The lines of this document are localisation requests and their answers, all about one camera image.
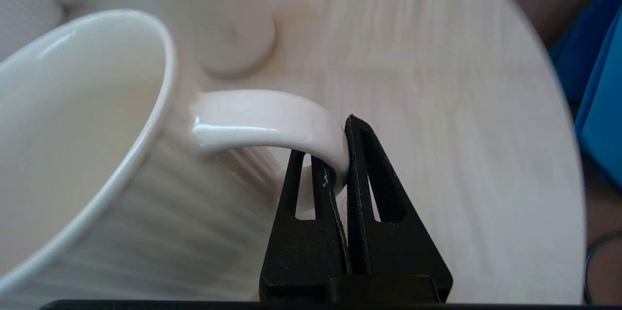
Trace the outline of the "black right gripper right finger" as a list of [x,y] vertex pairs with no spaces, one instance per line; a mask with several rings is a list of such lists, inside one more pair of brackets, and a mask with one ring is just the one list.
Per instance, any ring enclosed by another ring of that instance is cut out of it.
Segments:
[[375,131],[348,117],[348,303],[444,303],[453,286]]

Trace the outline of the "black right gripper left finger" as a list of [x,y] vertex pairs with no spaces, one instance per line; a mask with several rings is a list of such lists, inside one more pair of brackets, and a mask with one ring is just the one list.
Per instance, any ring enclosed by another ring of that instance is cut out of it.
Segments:
[[331,281],[351,272],[335,199],[335,173],[311,159],[315,218],[295,216],[302,195],[304,153],[291,151],[259,279],[262,302],[329,302]]

